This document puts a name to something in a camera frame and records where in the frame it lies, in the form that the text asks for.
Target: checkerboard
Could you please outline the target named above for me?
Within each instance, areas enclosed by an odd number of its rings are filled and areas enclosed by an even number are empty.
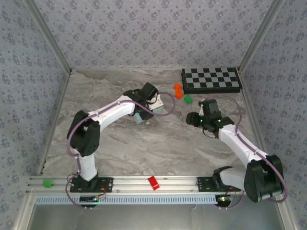
[[[242,88],[234,67],[182,69],[181,77],[184,94],[240,92]]]

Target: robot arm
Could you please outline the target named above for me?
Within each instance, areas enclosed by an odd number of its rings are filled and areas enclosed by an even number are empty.
[[[77,112],[74,117],[67,138],[72,129],[81,120],[88,116],[96,115],[82,123],[71,138],[71,147],[80,154],[80,176],[86,182],[93,181],[93,183],[89,185],[90,187],[95,186],[94,180],[98,177],[94,161],[94,152],[99,146],[100,132],[109,124],[125,115],[133,113],[133,117],[137,123],[148,120],[154,116],[136,104],[129,103],[128,101],[135,101],[143,106],[147,106],[149,110],[157,114],[161,113],[163,110],[163,102],[158,94],[158,90],[150,83],[146,83],[142,89],[129,90],[116,101],[103,108],[88,113],[81,110]]]
[[[276,173],[266,162],[251,149],[265,157],[278,170],[283,177],[283,169],[280,159],[269,156],[254,146],[240,131],[236,132],[236,126],[229,117],[222,117],[214,99],[199,102],[199,113],[189,113],[186,122],[189,125],[208,130],[219,138],[240,158],[246,171],[239,171],[230,166],[214,170],[213,180],[217,187],[234,186],[245,190],[253,202],[276,196],[283,192],[283,185]]]

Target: wall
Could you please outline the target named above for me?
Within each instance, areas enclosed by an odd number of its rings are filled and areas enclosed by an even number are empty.
[[[0,229],[37,172],[66,74],[22,1],[0,1]]]
[[[238,66],[271,0],[36,0],[70,67]]]
[[[307,3],[279,11],[244,73],[270,153],[283,162],[290,198],[307,229]]]

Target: marble floor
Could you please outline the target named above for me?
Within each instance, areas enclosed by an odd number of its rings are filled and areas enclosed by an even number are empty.
[[[174,93],[181,83],[181,70],[88,70],[73,71],[68,83],[54,136],[48,151],[44,175],[68,175],[77,171],[76,160],[66,151],[66,135],[74,115],[92,111],[115,101],[123,92],[141,88],[146,82],[160,92]],[[100,175],[206,175],[222,166],[242,168],[239,158],[220,140],[203,135],[201,129],[187,125],[186,115],[198,112],[198,101],[214,94],[195,94],[192,104],[176,99],[173,114],[153,117],[137,125],[125,116],[101,132],[95,163]],[[243,97],[236,98],[243,112],[241,132],[254,142]],[[162,95],[165,113],[172,100]],[[229,100],[216,98],[223,115],[235,122],[239,113]]]

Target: red block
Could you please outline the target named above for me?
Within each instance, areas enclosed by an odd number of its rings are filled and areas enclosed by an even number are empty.
[[[148,180],[149,180],[149,183],[152,185],[154,190],[156,190],[160,187],[154,176],[148,178]]]

